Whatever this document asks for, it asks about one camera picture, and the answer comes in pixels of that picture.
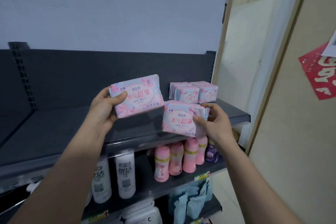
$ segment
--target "pink bottle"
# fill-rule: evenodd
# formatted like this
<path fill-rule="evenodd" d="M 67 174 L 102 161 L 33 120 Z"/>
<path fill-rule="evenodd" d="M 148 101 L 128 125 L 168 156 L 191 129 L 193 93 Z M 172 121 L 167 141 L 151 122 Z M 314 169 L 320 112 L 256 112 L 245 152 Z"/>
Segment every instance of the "pink bottle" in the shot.
<path fill-rule="evenodd" d="M 169 178 L 168 166 L 170 160 L 169 147 L 159 146 L 155 150 L 155 172 L 154 179 L 158 182 L 165 182 Z"/>
<path fill-rule="evenodd" d="M 197 139 L 191 137 L 184 144 L 183 171 L 193 173 L 196 170 L 196 157 L 198 151 Z"/>
<path fill-rule="evenodd" d="M 196 156 L 196 165 L 202 165 L 204 163 L 204 154 L 205 149 L 207 148 L 208 145 L 208 138 L 207 136 L 204 136 L 201 139 L 197 139 L 197 142 L 198 142 L 198 151 Z"/>
<path fill-rule="evenodd" d="M 172 143 L 169 148 L 170 162 L 168 171 L 171 175 L 179 175 L 182 172 L 183 143 Z"/>

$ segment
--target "right hand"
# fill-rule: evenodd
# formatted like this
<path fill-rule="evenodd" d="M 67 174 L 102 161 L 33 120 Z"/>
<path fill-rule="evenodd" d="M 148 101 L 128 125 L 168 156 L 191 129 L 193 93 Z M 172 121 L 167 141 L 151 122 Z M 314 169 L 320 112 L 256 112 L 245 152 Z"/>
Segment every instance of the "right hand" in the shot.
<path fill-rule="evenodd" d="M 208 121 L 200 116 L 194 116 L 193 120 L 205 129 L 209 138 L 214 142 L 235 142 L 229 117 L 223 109 L 214 103 L 205 103 L 201 106 L 210 108 L 211 116 L 208 117 Z"/>

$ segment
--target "poster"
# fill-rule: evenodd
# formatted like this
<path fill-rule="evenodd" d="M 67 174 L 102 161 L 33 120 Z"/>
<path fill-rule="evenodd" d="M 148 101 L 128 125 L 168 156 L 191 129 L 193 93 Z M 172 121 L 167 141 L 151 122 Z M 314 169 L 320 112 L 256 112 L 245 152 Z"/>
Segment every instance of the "poster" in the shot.
<path fill-rule="evenodd" d="M 336 58 L 322 56 L 328 42 L 301 56 L 299 61 L 319 100 L 336 96 Z"/>

